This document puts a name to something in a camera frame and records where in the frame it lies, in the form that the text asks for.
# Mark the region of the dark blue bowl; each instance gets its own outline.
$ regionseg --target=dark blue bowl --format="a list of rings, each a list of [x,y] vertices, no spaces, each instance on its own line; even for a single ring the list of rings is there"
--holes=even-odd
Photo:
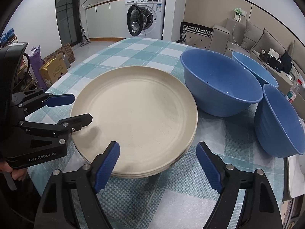
[[[236,115],[263,98],[257,79],[227,56],[194,49],[182,53],[180,61],[186,86],[197,106],[208,114]]]
[[[305,134],[293,106],[270,84],[263,86],[263,94],[254,117],[254,128],[260,145],[274,157],[303,155]]]
[[[276,88],[279,87],[278,82],[273,77],[273,75],[271,75],[270,72],[266,70],[266,68],[261,66],[252,58],[249,58],[248,56],[239,52],[232,52],[232,59],[246,67],[260,82],[260,85],[262,85],[262,87],[265,84],[271,84]]]

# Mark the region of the dark sliding door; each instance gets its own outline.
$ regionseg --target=dark sliding door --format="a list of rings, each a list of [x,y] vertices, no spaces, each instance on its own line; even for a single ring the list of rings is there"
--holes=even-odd
[[[78,0],[55,0],[57,26],[62,45],[81,41]]]

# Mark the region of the cardboard box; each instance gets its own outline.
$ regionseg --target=cardboard box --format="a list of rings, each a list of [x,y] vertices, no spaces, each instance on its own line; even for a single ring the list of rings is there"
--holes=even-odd
[[[62,53],[57,54],[56,58],[49,60],[39,69],[39,73],[48,88],[67,72]]]

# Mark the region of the stack of plates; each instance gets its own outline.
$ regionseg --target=stack of plates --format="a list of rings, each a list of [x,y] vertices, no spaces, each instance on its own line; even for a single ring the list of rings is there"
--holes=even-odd
[[[72,133],[76,148],[92,162],[111,141],[118,142],[121,151],[112,175],[123,178],[168,169],[189,149],[198,121],[184,84],[146,66],[117,68],[95,78],[77,97],[71,116],[86,113],[93,121]]]

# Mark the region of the black and white patterned fabric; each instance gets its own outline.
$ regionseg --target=black and white patterned fabric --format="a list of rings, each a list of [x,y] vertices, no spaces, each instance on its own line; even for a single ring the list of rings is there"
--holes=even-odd
[[[198,24],[188,23],[188,22],[181,22],[180,40],[178,40],[177,43],[185,44],[187,32],[195,33],[195,34],[199,34],[201,36],[211,38],[213,28],[205,27],[205,26],[198,25]]]

